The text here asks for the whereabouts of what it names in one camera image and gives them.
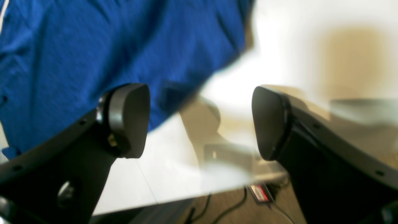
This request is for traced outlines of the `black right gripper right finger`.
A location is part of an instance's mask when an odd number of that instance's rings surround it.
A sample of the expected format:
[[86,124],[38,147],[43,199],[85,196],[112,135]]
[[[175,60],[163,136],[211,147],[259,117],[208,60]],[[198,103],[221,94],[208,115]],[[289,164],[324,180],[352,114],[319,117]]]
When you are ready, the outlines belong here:
[[396,169],[272,88],[254,89],[252,116],[261,157],[285,168],[308,224],[397,223]]

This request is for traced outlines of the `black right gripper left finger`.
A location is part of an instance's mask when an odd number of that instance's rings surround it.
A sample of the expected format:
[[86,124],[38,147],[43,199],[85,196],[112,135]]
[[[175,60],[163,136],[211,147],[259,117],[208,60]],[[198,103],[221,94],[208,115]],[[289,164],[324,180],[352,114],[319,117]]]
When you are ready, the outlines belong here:
[[122,85],[57,136],[1,164],[1,223],[87,224],[115,160],[142,156],[149,115],[148,86]]

